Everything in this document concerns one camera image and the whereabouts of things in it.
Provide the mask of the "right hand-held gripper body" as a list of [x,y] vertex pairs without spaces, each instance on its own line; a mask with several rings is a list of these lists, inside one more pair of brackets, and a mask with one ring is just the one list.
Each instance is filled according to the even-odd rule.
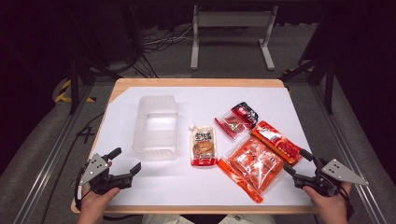
[[342,183],[352,183],[368,186],[369,183],[361,176],[355,174],[337,159],[325,161],[313,158],[316,165],[314,176],[299,175],[293,172],[293,181],[296,188],[308,186],[324,197],[332,197],[341,190]]

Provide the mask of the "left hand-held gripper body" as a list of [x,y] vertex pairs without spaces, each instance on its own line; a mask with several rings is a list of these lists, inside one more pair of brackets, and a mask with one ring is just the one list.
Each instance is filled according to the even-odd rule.
[[96,194],[105,194],[114,188],[130,188],[134,175],[131,175],[130,172],[124,175],[111,175],[109,173],[109,161],[112,160],[107,157],[107,154],[100,156],[94,153],[83,167],[83,175],[79,184],[81,186],[88,184],[89,189]]

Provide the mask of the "narrow orange seasoning packet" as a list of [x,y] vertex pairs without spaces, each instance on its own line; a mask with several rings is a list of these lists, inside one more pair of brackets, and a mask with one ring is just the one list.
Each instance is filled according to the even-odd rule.
[[260,121],[250,133],[259,138],[289,165],[293,166],[300,160],[301,148],[266,121]]

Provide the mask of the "large orange sachet packet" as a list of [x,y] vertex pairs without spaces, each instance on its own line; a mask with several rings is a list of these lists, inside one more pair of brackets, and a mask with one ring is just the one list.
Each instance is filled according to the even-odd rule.
[[255,203],[261,203],[263,193],[277,179],[283,160],[259,138],[250,136],[224,154],[218,167]]

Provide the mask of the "clear plastic container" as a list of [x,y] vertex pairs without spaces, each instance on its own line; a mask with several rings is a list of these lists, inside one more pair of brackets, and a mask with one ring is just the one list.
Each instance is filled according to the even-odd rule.
[[178,105],[173,95],[139,100],[132,149],[144,161],[172,161],[178,156]]

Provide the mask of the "red and black sauce packet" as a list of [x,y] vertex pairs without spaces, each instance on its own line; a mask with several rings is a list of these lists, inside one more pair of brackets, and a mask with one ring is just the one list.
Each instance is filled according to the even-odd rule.
[[215,118],[215,122],[233,140],[252,130],[259,119],[258,113],[246,102],[235,105],[231,110],[220,118]]

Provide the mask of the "person's right hand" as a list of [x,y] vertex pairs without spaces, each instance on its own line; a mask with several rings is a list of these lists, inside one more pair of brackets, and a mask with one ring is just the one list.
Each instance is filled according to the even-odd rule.
[[324,197],[308,186],[304,186],[303,190],[315,203],[321,217],[347,218],[347,203],[342,196]]

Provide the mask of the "person's left hand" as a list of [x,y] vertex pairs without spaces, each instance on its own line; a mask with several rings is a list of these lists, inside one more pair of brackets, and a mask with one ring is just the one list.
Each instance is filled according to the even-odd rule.
[[82,188],[84,198],[81,200],[80,216],[84,217],[103,217],[107,204],[115,198],[120,189],[114,188],[107,193],[100,195]]

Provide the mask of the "white table mat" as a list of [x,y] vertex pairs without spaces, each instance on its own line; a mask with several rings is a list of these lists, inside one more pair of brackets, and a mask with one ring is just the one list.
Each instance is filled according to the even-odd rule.
[[94,151],[106,154],[116,147],[122,153],[110,172],[124,174],[141,161],[132,149],[139,100],[145,96],[172,95],[178,105],[178,157],[173,161],[142,161],[142,169],[129,189],[111,201],[137,211],[143,206],[305,206],[310,199],[293,186],[289,175],[281,174],[264,193],[261,204],[252,201],[217,166],[198,168],[190,162],[190,126],[216,127],[216,117],[246,102],[265,120],[296,145],[309,148],[303,129],[285,88],[222,87],[131,87],[109,103]]

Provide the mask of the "spout pouch with red base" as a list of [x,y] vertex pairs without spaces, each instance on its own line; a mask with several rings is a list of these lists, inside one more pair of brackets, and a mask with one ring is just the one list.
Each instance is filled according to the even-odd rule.
[[191,165],[213,166],[217,163],[217,141],[215,129],[208,125],[190,126]]

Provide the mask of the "black metal stand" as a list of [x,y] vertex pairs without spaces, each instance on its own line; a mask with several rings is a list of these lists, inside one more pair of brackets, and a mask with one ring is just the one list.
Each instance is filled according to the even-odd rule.
[[73,115],[81,102],[78,82],[81,80],[84,85],[91,86],[95,81],[94,72],[91,71],[92,67],[106,77],[115,80],[119,79],[120,75],[99,63],[97,51],[101,50],[101,47],[97,44],[98,37],[91,23],[88,6],[79,4],[77,0],[75,2],[67,0],[64,9],[66,18],[70,20],[69,25],[64,27],[64,31],[69,35],[66,40],[70,56],[69,76],[72,99],[70,114]]
[[305,71],[308,71],[309,69],[312,69],[312,72],[307,78],[307,82],[310,86],[317,86],[322,79],[325,79],[324,105],[327,112],[332,114],[332,90],[334,82],[332,61],[333,52],[331,50],[325,50],[315,59],[308,60],[306,63],[299,65],[295,69],[285,70],[279,79],[285,82]]

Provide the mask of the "white metal stand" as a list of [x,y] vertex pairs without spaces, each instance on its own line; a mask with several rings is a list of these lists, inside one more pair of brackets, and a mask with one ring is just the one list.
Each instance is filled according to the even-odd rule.
[[268,43],[276,21],[278,6],[264,11],[201,11],[195,5],[192,17],[193,40],[191,70],[198,69],[200,27],[263,27],[264,36],[258,41],[267,69],[275,70]]

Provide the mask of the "aluminium rail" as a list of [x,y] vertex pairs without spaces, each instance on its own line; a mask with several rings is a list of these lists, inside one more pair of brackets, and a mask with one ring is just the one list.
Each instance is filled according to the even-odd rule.
[[74,113],[68,115],[64,122],[64,125],[53,145],[51,151],[48,154],[44,164],[41,166],[41,169],[35,179],[35,183],[31,187],[29,194],[21,206],[19,213],[16,215],[12,224],[26,224],[28,219],[33,213],[39,198],[41,197],[45,187],[47,186],[50,177],[55,169],[56,163],[58,162],[61,153],[62,147],[64,146],[64,142],[69,135],[73,125],[76,122],[76,119],[81,111],[83,103],[87,100],[90,93],[92,91],[92,86],[83,86],[81,89],[81,93],[78,97],[77,107],[74,109]]
[[[318,101],[319,107],[332,130],[332,134],[334,135],[335,140],[337,142],[338,151],[341,157],[343,158],[343,162],[345,163],[345,166],[348,167],[353,172],[355,172],[360,177],[364,177],[361,168],[357,164],[357,161],[355,160],[352,154],[351,148],[349,147],[347,140],[342,134],[340,126],[338,125],[335,117],[328,112],[328,109],[324,103],[324,95],[321,92],[320,88],[317,86],[313,86],[311,87],[311,91],[314,97],[316,98],[316,100]],[[361,201],[371,221],[374,224],[389,224],[384,214],[382,213],[380,207],[378,206],[378,203],[370,187],[356,184],[355,189],[359,193]]]

